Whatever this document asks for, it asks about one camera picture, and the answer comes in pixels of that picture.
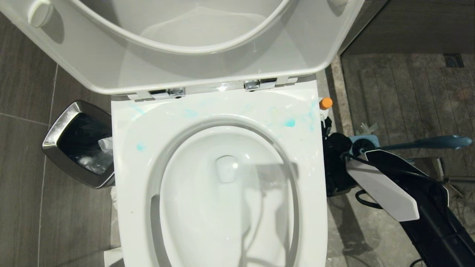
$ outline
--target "white toilet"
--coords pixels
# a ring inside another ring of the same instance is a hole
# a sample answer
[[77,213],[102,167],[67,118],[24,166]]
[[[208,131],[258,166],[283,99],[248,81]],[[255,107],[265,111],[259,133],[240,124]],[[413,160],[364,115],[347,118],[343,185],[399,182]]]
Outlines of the white toilet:
[[0,11],[112,95],[127,267],[324,267],[312,74],[363,2],[0,0]]

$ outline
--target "blue stain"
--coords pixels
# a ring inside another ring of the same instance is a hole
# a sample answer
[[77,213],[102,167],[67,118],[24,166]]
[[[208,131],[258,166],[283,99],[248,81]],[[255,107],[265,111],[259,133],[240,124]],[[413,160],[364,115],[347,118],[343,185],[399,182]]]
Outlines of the blue stain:
[[284,122],[284,125],[287,127],[294,127],[295,126],[295,119],[290,118]]
[[185,118],[194,118],[196,116],[198,116],[198,113],[196,113],[196,111],[191,109],[185,109]]
[[129,103],[129,105],[130,105],[130,107],[132,107],[133,109],[135,109],[138,113],[140,113],[140,114],[142,114],[142,115],[145,114],[145,112],[144,112],[141,108],[137,107],[136,105],[134,105],[134,104],[132,104],[132,103]]
[[142,143],[137,144],[137,150],[140,152],[143,152],[145,150],[145,146]]

